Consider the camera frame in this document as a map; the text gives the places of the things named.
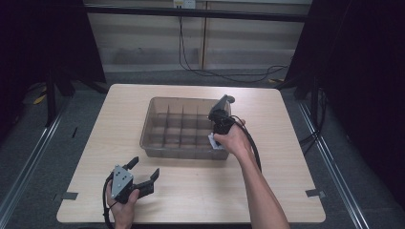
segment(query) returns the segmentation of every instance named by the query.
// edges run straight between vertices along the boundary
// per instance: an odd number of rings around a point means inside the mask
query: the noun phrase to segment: cable
[[[260,172],[262,172],[262,163],[260,162],[259,151],[257,150],[256,144],[255,144],[252,136],[250,135],[249,131],[247,130],[247,127],[242,122],[242,120],[239,117],[237,117],[236,115],[227,116],[227,115],[222,115],[222,114],[216,114],[216,116],[221,117],[221,118],[225,118],[228,121],[232,122],[233,124],[236,124],[239,128],[241,128],[241,130],[246,135],[247,140],[250,143],[250,146],[253,149],[253,154],[254,154],[255,159],[256,159],[256,164],[259,167]],[[241,123],[235,121],[235,119],[232,118],[232,117],[236,117]]]
[[[320,89],[320,91],[321,91],[321,99],[319,101],[319,106],[322,109],[322,117],[321,117],[320,123],[317,125],[318,128],[311,135],[309,135],[306,138],[300,140],[301,147],[303,147],[304,145],[311,142],[311,144],[308,146],[308,148],[304,152],[304,156],[308,153],[309,149],[313,146],[313,144],[318,140],[319,136],[321,135],[322,127],[323,127],[324,122],[325,122],[325,114],[326,114],[326,111],[327,111],[327,101],[326,101],[327,99],[325,97],[325,92],[322,89]]]
[[[102,188],[102,205],[103,205],[103,207],[104,207],[104,214],[103,214],[103,216],[104,216],[105,224],[107,225],[107,227],[108,227],[109,229],[114,229],[114,226],[113,226],[113,224],[112,224],[111,221],[110,221],[110,209],[111,209],[111,208],[108,208],[108,207],[107,207],[107,200],[106,200],[105,195],[106,195],[106,191],[107,191],[108,182],[113,179],[113,176],[114,176],[114,174],[111,173],[111,174],[105,179],[105,183],[104,183],[104,186],[103,186],[103,188]]]
[[[180,36],[179,36],[179,63],[181,65],[181,67],[186,70],[186,71],[190,71],[194,74],[197,74],[199,76],[204,76],[204,77],[221,77],[230,81],[234,81],[234,82],[238,82],[238,83],[256,83],[256,82],[260,82],[264,79],[266,79],[270,74],[273,73],[277,73],[279,71],[281,71],[282,69],[288,68],[289,65],[274,65],[271,66],[269,68],[267,68],[266,73],[239,73],[239,74],[218,74],[218,73],[213,73],[210,71],[206,71],[206,70],[193,70],[190,65],[188,64],[187,58],[185,57],[185,47],[184,47],[184,39],[182,36],[182,19],[181,17],[179,17],[179,24],[180,24]],[[182,62],[181,62],[181,54],[183,56],[184,62],[186,67],[183,66]],[[234,79],[231,78],[232,76],[262,76],[259,79],[256,80],[238,80],[238,79]]]
[[[110,209],[112,209],[114,207],[114,205],[116,205],[118,203],[118,201],[116,201],[115,203],[111,204]]]

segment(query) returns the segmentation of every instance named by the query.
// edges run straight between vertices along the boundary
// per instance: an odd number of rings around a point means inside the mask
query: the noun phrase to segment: table
[[[116,164],[134,156],[135,183],[160,168],[155,193],[136,204],[135,223],[249,223],[245,184],[235,156],[225,161],[148,157],[139,140],[152,97],[236,98],[232,114],[246,120],[263,175],[289,222],[322,222],[325,212],[279,91],[273,89],[113,85],[57,213],[61,222],[103,222],[102,186]]]

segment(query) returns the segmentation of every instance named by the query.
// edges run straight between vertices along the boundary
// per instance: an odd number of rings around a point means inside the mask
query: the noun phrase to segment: human arm
[[[252,228],[289,228],[286,215],[263,177],[245,133],[233,125],[227,135],[214,135],[214,139],[241,165]]]
[[[110,206],[111,211],[113,212],[114,220],[116,222],[116,229],[129,229],[134,221],[134,206],[139,197],[139,190],[134,190],[128,197],[128,202],[126,204],[122,204],[111,198],[111,184],[112,180],[110,180],[107,185],[107,204]]]

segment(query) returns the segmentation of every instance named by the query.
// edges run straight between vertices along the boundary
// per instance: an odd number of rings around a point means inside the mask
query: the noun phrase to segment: transparent storage bin
[[[208,119],[216,99],[154,97],[140,138],[150,157],[226,160],[226,150],[214,150],[208,136],[214,123]],[[225,110],[230,115],[227,102]]]

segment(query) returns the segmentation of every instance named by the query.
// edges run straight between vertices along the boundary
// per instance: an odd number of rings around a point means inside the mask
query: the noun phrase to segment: forearm
[[[246,150],[237,158],[244,176],[252,228],[289,228],[284,211],[260,172],[253,154]]]

